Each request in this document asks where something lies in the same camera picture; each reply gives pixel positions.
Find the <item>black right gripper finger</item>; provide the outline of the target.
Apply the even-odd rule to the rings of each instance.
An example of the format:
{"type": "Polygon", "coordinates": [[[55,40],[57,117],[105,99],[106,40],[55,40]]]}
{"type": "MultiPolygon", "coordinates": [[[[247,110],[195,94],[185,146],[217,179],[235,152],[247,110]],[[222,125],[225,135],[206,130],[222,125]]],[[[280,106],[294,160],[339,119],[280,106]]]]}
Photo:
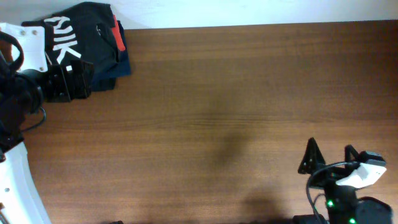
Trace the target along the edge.
{"type": "Polygon", "coordinates": [[[313,174],[315,171],[326,166],[318,144],[314,138],[310,138],[307,143],[305,154],[298,167],[299,174],[313,174]]]}
{"type": "Polygon", "coordinates": [[[347,145],[345,147],[345,162],[358,162],[359,153],[352,145],[347,145]]]}

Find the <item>dark green t-shirt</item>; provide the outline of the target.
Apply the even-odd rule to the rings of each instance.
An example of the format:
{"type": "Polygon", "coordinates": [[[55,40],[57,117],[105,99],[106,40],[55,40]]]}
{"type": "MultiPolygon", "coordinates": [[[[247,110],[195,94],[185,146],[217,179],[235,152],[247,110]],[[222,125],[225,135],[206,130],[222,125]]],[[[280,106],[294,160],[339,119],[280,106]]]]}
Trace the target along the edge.
{"type": "Polygon", "coordinates": [[[37,21],[24,21],[24,27],[45,29],[45,53],[49,62],[70,66],[73,60],[94,65],[96,74],[119,62],[120,51],[112,28],[111,6],[98,2],[82,2],[37,21]]]}

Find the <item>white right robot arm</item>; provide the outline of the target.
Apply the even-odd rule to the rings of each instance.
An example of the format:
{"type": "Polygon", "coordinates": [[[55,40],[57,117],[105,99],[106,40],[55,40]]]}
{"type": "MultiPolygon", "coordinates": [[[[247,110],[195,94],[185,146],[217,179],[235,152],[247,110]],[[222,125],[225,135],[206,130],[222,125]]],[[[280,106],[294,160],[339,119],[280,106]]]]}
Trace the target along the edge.
{"type": "Polygon", "coordinates": [[[314,138],[310,138],[299,174],[308,174],[305,191],[313,210],[311,215],[296,215],[293,223],[316,224],[378,224],[392,223],[393,210],[390,205],[374,197],[357,197],[358,190],[375,184],[386,172],[386,161],[375,152],[358,152],[352,145],[345,147],[342,162],[326,164],[314,138]],[[320,189],[325,197],[328,218],[317,210],[316,199],[310,189],[320,189]]]}

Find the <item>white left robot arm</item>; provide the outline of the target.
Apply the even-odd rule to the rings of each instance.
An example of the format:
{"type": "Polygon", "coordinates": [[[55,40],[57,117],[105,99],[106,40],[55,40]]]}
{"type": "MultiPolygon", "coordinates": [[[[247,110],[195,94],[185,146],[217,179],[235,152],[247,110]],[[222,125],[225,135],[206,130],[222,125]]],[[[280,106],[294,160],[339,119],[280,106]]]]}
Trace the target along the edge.
{"type": "Polygon", "coordinates": [[[72,60],[51,64],[45,55],[45,29],[1,23],[1,41],[16,50],[1,59],[1,223],[50,223],[30,172],[22,128],[27,115],[44,112],[43,103],[66,103],[91,94],[94,66],[72,60]]]}

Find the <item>navy folded shirt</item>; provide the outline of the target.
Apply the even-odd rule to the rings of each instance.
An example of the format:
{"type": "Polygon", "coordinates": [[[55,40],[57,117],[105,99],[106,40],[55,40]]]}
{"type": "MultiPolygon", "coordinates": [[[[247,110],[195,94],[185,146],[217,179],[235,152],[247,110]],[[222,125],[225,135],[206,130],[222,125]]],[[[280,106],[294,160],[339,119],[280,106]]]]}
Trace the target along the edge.
{"type": "Polygon", "coordinates": [[[120,51],[119,62],[116,65],[113,65],[105,72],[101,72],[95,75],[91,86],[92,91],[113,90],[116,87],[116,81],[118,78],[129,76],[132,74],[132,68],[130,66],[129,55],[127,51],[126,38],[124,35],[124,28],[120,21],[119,24],[126,50],[123,52],[120,51]]]}

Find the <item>red folded shirt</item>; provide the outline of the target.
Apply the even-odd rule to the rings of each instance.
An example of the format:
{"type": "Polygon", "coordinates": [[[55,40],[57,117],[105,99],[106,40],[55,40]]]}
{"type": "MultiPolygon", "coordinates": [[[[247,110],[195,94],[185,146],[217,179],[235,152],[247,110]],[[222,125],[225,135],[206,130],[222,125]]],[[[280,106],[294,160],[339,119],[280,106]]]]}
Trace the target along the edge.
{"type": "Polygon", "coordinates": [[[113,16],[113,18],[114,18],[114,27],[111,30],[112,30],[114,38],[116,40],[116,45],[118,47],[118,50],[123,52],[126,50],[126,47],[124,45],[123,38],[121,35],[120,24],[115,15],[113,16]]]}

